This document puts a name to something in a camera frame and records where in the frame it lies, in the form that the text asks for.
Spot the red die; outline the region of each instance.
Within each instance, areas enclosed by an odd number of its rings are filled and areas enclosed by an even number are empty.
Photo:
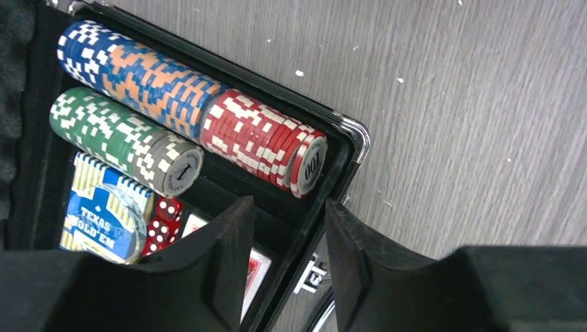
[[[157,201],[157,216],[165,221],[175,221],[178,223],[181,218],[182,209],[183,204],[177,199],[166,199],[161,197]]]
[[[143,248],[143,252],[141,253],[141,256],[142,257],[149,256],[150,254],[154,254],[155,252],[158,252],[161,249],[163,249],[163,246],[155,244],[155,243],[151,242],[149,239],[147,239],[147,242],[145,242],[145,247]]]
[[[169,227],[169,232],[168,245],[177,241],[179,234],[179,223],[174,223],[172,227]]]
[[[167,222],[158,216],[154,217],[147,229],[147,242],[150,241],[157,245],[164,246],[171,237],[170,231],[172,230],[170,230],[168,224],[175,225],[174,222]]]

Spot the case clasp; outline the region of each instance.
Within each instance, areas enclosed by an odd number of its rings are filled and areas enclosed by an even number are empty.
[[[318,253],[315,252],[312,254],[312,258],[306,265],[306,269],[304,269],[304,273],[302,273],[302,277],[298,280],[298,284],[293,290],[294,294],[298,294],[300,290],[304,289],[312,294],[314,294],[320,284],[322,283],[324,277],[326,276],[326,267],[323,263],[319,263],[316,265],[318,261]]]

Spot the stack of poker chips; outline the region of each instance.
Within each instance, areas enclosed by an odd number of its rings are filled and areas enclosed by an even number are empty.
[[[78,81],[305,197],[325,161],[324,133],[100,23],[69,26],[57,57]]]
[[[195,142],[206,107],[226,87],[100,23],[71,24],[57,46],[78,81]]]
[[[201,142],[297,198],[314,188],[327,150],[323,132],[235,89],[205,115]]]
[[[164,197],[186,191],[201,170],[199,146],[87,88],[61,94],[49,122],[63,139]]]

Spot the playing card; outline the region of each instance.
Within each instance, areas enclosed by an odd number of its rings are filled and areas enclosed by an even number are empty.
[[[196,214],[190,214],[181,237],[185,237],[199,228],[204,227],[207,223],[207,221],[203,220]],[[241,322],[251,306],[270,265],[271,260],[268,257],[265,257],[263,254],[255,250],[255,248],[251,248],[251,258],[249,259],[249,270],[246,274],[246,287],[244,289],[244,300],[242,302],[242,312],[240,316]]]

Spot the black foam padding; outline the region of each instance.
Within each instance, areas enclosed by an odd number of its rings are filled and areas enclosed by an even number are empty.
[[[10,213],[10,184],[17,173],[21,101],[26,86],[27,50],[35,27],[34,0],[0,1],[0,248]]]

